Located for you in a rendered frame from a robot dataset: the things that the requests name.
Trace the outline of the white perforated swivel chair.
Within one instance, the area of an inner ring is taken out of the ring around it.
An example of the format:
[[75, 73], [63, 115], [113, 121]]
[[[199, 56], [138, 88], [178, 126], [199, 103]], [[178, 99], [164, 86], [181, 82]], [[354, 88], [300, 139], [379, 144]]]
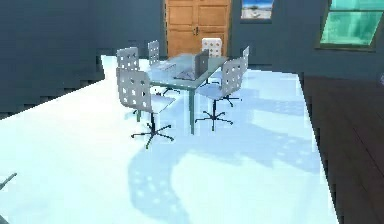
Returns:
[[151, 84], [149, 75], [144, 71], [133, 71], [123, 68], [117, 68], [117, 86], [120, 104], [124, 107], [144, 111], [150, 114], [150, 122], [147, 124], [148, 132], [134, 133], [132, 138], [136, 136], [149, 135], [149, 139], [145, 145], [149, 145], [154, 136], [162, 136], [171, 141], [173, 137], [161, 134], [161, 131], [171, 128], [171, 125], [166, 125], [157, 129], [155, 124], [155, 115], [161, 113], [164, 109], [170, 106], [175, 98], [151, 93]]
[[222, 49], [222, 40], [220, 38], [203, 38], [202, 49], [209, 52], [210, 57], [220, 57]]
[[[250, 46], [247, 46], [242, 53], [242, 56], [239, 58], [240, 64], [238, 66], [238, 69], [240, 70], [241, 75], [244, 75], [244, 73], [248, 69], [248, 58], [250, 53]], [[213, 78], [220, 78], [222, 76], [222, 71], [216, 70], [215, 73], [212, 75]], [[232, 100], [237, 100], [237, 97], [230, 97], [225, 96], [225, 99], [230, 103], [230, 105], [233, 105]]]
[[138, 71], [139, 70], [139, 54], [137, 47], [129, 47], [119, 49], [116, 52], [117, 65], [119, 68]]
[[221, 69], [221, 82], [219, 86], [207, 85], [198, 89], [198, 93], [213, 101], [212, 112], [205, 111], [207, 117], [205, 120], [212, 121], [212, 130], [215, 130], [215, 122], [222, 121], [222, 115], [225, 112], [216, 113], [217, 102], [224, 99], [226, 96], [238, 91], [241, 88], [242, 76], [244, 74], [244, 59], [242, 57], [226, 61], [222, 65]]
[[154, 77], [155, 75], [174, 74], [176, 72], [176, 64], [168, 61], [161, 61], [159, 56], [159, 41], [154, 40], [147, 44], [148, 47], [148, 60], [149, 60], [149, 74]]

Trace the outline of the grey open laptop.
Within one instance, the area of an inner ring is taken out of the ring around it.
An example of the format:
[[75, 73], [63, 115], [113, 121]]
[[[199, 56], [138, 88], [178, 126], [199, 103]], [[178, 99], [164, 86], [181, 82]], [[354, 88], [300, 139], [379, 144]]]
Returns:
[[174, 76], [175, 79], [182, 80], [196, 80], [202, 74], [208, 70], [208, 59], [209, 52], [203, 50], [193, 57], [192, 65], [183, 69], [177, 75]]

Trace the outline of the brown wooden double door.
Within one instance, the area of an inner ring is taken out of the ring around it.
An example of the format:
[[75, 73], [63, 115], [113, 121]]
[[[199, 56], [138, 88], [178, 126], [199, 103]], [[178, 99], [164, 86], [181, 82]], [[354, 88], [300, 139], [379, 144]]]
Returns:
[[[220, 38], [227, 55], [232, 0], [164, 0], [167, 56], [198, 53], [203, 38]], [[193, 28], [199, 27], [199, 35]]]

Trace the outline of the framed landscape picture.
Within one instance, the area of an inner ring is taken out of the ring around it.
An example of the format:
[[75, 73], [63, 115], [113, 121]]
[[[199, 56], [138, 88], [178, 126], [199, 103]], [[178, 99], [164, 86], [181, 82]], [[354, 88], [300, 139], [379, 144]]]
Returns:
[[268, 20], [272, 17], [274, 0], [242, 0], [241, 18], [246, 20]]

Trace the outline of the green-glass window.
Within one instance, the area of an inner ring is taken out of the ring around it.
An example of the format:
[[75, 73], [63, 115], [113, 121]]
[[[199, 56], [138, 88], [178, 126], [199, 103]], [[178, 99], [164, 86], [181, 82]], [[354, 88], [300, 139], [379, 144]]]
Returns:
[[318, 47], [371, 51], [384, 15], [384, 0], [327, 0]]

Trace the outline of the grey thin rod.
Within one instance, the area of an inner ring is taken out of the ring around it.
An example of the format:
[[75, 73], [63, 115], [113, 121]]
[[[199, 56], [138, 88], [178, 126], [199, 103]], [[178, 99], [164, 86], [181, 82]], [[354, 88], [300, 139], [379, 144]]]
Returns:
[[3, 182], [0, 183], [0, 190], [2, 190], [14, 177], [18, 175], [17, 172], [12, 173]]

